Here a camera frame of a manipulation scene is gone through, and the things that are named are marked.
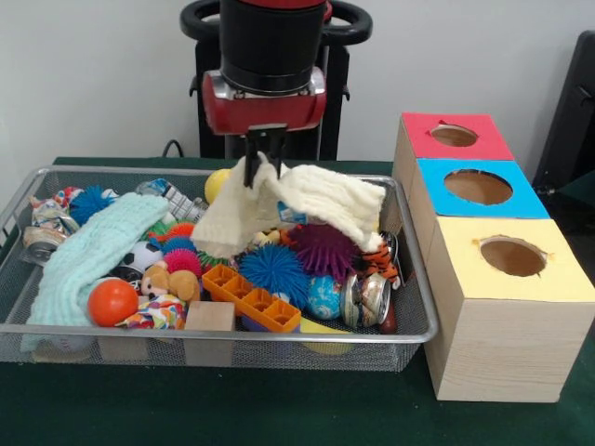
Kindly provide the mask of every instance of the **wire mesh basket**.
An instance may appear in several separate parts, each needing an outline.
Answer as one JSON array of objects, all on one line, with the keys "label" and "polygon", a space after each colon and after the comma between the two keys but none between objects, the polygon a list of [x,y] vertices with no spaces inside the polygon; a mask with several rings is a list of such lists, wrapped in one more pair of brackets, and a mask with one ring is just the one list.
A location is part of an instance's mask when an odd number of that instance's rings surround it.
[{"label": "wire mesh basket", "polygon": [[[353,331],[341,321],[325,325],[351,333],[256,333],[243,330],[241,324],[234,332],[26,324],[43,275],[42,267],[24,260],[22,234],[31,224],[29,196],[49,198],[68,186],[94,185],[122,194],[142,181],[162,177],[193,198],[202,195],[210,173],[82,166],[50,166],[31,173],[0,216],[0,361],[400,372],[419,345],[436,334],[437,317],[409,209],[403,189],[390,177],[359,178],[386,189],[380,227],[398,235],[403,285],[391,296],[396,334],[380,334],[377,328]],[[22,352],[24,335],[42,335],[45,341],[33,354]]]}]

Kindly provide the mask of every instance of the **yellow box top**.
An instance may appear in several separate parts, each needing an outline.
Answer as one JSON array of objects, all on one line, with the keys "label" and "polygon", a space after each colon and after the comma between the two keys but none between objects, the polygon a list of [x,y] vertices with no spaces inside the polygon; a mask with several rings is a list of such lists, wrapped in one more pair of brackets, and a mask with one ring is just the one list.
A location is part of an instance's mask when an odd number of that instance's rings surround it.
[{"label": "yellow box top", "polygon": [[439,216],[438,224],[466,298],[595,302],[593,285],[551,219]]}]

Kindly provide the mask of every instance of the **black cable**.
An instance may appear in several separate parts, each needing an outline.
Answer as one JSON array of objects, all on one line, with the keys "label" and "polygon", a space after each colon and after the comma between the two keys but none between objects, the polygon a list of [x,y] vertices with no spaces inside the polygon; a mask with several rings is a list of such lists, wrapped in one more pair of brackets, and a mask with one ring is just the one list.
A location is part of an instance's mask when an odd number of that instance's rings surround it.
[{"label": "black cable", "polygon": [[165,144],[165,148],[164,148],[164,152],[161,155],[162,157],[166,157],[167,154],[169,153],[169,148],[171,146],[176,146],[176,148],[178,149],[178,154],[180,158],[184,158],[184,151],[182,150],[182,146],[179,145],[179,142],[177,142],[175,139],[170,139],[169,141],[167,141],[167,144]]}]

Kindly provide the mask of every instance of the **pink spiky ball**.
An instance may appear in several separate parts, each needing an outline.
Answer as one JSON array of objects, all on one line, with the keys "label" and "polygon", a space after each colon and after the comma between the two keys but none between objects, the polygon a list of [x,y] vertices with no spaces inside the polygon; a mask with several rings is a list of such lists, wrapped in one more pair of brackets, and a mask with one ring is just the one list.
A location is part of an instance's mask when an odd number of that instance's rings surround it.
[{"label": "pink spiky ball", "polygon": [[199,279],[203,275],[201,261],[196,256],[196,253],[190,249],[174,249],[164,256],[164,261],[170,273],[188,270],[193,272]]}]

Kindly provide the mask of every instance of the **orange ball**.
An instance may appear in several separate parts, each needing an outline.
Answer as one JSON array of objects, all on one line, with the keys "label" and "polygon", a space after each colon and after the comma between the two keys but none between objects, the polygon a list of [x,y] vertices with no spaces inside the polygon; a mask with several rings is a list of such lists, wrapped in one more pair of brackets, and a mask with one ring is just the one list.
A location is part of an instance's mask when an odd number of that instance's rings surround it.
[{"label": "orange ball", "polygon": [[100,283],[86,304],[89,316],[100,327],[113,327],[139,309],[139,296],[134,287],[122,279]]}]

